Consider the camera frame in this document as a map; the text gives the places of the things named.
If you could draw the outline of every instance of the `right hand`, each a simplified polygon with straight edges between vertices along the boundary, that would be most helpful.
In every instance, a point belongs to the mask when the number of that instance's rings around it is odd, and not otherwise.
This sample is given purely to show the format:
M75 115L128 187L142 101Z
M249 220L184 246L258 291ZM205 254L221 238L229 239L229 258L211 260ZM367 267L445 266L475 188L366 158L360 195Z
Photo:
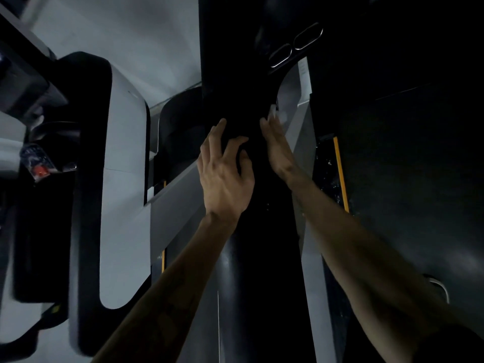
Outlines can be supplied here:
M288 183L293 174L298 171L298 166L284 135L279 117L270 115L269 120L261 118L260 129L262 136L267 141L270 166L284 182Z

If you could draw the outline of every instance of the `left hand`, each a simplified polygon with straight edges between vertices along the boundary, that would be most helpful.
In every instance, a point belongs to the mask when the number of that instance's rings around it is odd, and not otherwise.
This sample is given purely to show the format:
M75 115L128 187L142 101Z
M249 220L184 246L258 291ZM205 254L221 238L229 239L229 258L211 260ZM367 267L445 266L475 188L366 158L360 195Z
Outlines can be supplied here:
M240 175L237 170L237 152L240 145L249 140L247 137L230 139L222 155L221 138L226 125L227 120L223 118L212 127L200 148L197 167L207 214L215 214L222 221L237 225L240 215L249 206L255 180L252 162L245 150L240 153Z

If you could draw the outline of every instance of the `finger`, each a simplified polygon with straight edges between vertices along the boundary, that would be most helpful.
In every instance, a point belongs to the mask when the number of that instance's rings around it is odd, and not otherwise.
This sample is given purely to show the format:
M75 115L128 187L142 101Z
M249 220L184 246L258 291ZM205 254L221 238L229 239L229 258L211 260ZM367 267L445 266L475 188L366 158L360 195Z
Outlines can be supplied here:
M197 168L198 168L198 173L201 175L203 171L203 158L202 158L202 153L197 158Z
M255 183L252 161L245 150L240 152L240 176L244 181Z
M249 141L248 137L239 136L235 139L228 140L227 147L224 152L224 159L229 163L235 164L235 158L237 158L237 152L239 151L240 145Z
M202 146L200 147L200 153L202 155L202 163L203 165L207 165L210 162L210 147L209 147L209 136L214 130L215 126L212 126L209 134L203 141Z
M283 135L284 134L284 129L282 128L281 121L279 119L279 112L276 111L275 115L272 115L269 117L269 125L272 127L272 129L278 133Z
M260 119L260 129L262 131L262 136L267 141L268 144L275 142L274 133L269 125L269 122L265 118Z
M218 159L222 157L222 134L224 133L225 126L227 125L227 120L225 118L221 119L220 122L215 126L212 133L209 135L209 145L210 145L210 158Z

